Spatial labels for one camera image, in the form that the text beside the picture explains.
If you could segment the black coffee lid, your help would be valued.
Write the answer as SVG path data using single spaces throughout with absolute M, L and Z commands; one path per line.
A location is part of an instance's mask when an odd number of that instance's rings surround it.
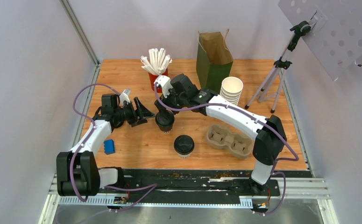
M 174 140 L 174 149 L 179 155 L 189 155 L 195 148 L 195 143 L 189 135 L 180 135 Z
M 175 116 L 170 111 L 161 111 L 156 114 L 155 122 L 160 128 L 171 128 L 175 122 Z

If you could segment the white paper cup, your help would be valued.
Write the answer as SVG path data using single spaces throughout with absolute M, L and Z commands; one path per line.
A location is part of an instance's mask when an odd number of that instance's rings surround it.
M 180 153 L 178 153 L 178 156 L 181 157 L 181 158 L 188 158 L 190 155 L 191 155 L 191 153 L 188 153 L 188 154 L 180 154 Z

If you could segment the green paper bag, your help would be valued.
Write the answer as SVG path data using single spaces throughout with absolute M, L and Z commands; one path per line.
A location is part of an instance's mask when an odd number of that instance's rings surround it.
M 198 32 L 196 73 L 202 89 L 219 93 L 222 81 L 230 74 L 234 60 L 226 44 L 228 32 Z

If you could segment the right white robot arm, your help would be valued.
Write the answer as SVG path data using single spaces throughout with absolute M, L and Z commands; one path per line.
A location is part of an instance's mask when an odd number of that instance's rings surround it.
M 179 74 L 174 78 L 160 75 L 154 81 L 155 105 L 160 112 L 193 111 L 223 121 L 247 135 L 254 142 L 253 156 L 256 163 L 251 174 L 249 188 L 261 195 L 268 189 L 276 159 L 287 143 L 279 117 L 269 118 L 238 107 L 210 89 L 198 89 L 188 76 Z

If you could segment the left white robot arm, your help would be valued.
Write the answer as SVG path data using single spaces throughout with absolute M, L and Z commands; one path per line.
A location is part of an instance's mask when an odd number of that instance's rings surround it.
M 114 129 L 127 122 L 132 127 L 147 123 L 155 115 L 135 97 L 104 94 L 87 133 L 69 151 L 56 158 L 57 191 L 60 196 L 95 196 L 108 186 L 113 192 L 125 189 L 126 180 L 119 167 L 98 168 L 95 155 Z

